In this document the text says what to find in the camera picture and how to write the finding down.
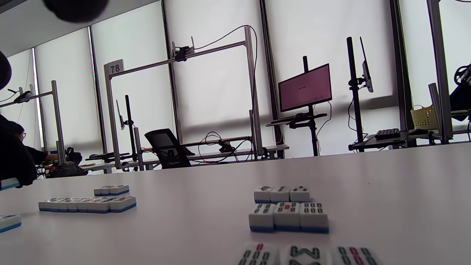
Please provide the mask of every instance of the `monitor screen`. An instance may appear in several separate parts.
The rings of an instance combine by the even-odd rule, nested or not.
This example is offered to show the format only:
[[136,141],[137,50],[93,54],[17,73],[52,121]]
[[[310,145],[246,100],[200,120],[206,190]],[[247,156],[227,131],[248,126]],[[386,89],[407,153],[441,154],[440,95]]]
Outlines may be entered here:
[[278,90],[281,112],[332,100],[329,64],[280,82]]

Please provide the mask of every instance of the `ceiling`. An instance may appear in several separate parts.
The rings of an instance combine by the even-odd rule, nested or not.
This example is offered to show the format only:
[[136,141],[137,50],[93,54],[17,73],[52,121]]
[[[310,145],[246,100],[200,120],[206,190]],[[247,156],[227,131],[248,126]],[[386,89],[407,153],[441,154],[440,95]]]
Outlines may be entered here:
[[97,19],[82,24],[59,20],[42,0],[0,0],[0,50],[9,57],[88,25],[126,13],[156,0],[110,0]]

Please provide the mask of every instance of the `wicker basket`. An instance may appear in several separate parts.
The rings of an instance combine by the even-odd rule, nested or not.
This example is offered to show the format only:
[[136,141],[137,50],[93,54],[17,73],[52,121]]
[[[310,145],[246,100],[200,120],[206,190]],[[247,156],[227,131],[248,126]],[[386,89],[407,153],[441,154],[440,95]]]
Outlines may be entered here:
[[438,129],[437,118],[433,105],[424,108],[422,105],[414,105],[411,109],[412,120],[416,129],[435,130]]

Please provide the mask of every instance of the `chair backrest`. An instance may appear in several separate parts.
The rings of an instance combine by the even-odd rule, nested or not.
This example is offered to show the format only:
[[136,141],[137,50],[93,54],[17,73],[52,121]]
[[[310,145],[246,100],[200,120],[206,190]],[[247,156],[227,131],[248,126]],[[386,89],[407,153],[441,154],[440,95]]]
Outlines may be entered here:
[[163,169],[190,167],[186,152],[170,129],[160,129],[144,134],[157,154]]

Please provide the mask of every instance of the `black pole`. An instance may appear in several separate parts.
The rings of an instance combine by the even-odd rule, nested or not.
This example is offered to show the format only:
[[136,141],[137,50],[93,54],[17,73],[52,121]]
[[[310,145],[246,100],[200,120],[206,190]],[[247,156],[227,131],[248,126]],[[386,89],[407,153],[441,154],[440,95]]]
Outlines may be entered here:
[[[309,72],[308,57],[303,56],[302,62],[304,63],[304,72]],[[312,105],[309,105],[308,108],[308,116],[314,116],[314,109]],[[314,156],[317,157],[319,155],[319,151],[317,150],[316,122],[314,121],[314,118],[309,119],[309,128],[311,129],[312,150],[314,152]]]
[[[167,11],[165,9],[165,0],[161,0],[160,4],[162,6],[162,21],[163,21],[163,31],[165,35],[165,46],[167,48],[167,58],[171,59],[173,57],[171,41],[169,35],[169,26],[167,23]],[[177,91],[175,86],[175,69],[173,64],[168,64],[169,66],[169,81],[170,81],[170,92],[172,94],[172,103],[173,103],[173,118],[175,119],[175,131],[177,135],[177,140],[182,143],[181,130],[180,130],[180,121],[178,118],[178,98]]]
[[103,106],[101,104],[101,91],[100,91],[100,82],[98,80],[98,68],[97,68],[97,59],[95,57],[95,43],[93,40],[93,30],[92,26],[90,27],[90,49],[91,49],[91,60],[93,64],[93,71],[95,75],[95,93],[97,96],[97,110],[98,110],[98,122],[100,124],[100,136],[101,136],[101,146],[103,149],[103,153],[106,154],[108,152],[108,148],[106,146],[106,129],[105,129],[105,122],[103,119]]
[[[396,57],[396,78],[398,82],[399,121],[401,131],[414,128],[412,120],[412,97],[409,73],[407,71],[406,46],[402,30],[401,10],[399,0],[390,0],[392,36],[394,41],[394,54]],[[417,147],[417,141],[407,142],[407,147]]]
[[[260,0],[260,15],[262,21],[263,30],[263,43],[265,44],[265,59],[267,62],[267,74],[268,74],[268,86],[270,88],[270,102],[271,102],[271,113],[273,120],[279,119],[278,114],[278,102],[277,102],[277,84],[275,76],[275,63],[273,60],[273,53],[271,49],[270,32],[268,28],[268,16],[267,8],[265,6],[265,0]],[[275,131],[275,140],[277,145],[284,144],[283,134],[281,132],[281,126],[273,126]],[[284,158],[284,151],[280,150],[277,152],[278,157]]]
[[129,95],[125,95],[126,98],[126,111],[128,112],[128,127],[129,127],[129,136],[131,138],[131,149],[132,149],[132,161],[136,162],[138,160],[138,154],[136,152],[136,145],[134,143],[134,132],[132,126],[134,122],[131,118],[131,105],[129,104]]
[[361,126],[361,114],[360,114],[360,97],[358,95],[358,78],[357,70],[355,69],[355,55],[353,53],[353,41],[352,37],[347,38],[347,48],[349,50],[349,61],[350,61],[350,77],[349,82],[350,90],[353,93],[353,108],[355,110],[355,120],[357,123],[357,143],[363,142],[363,128]]

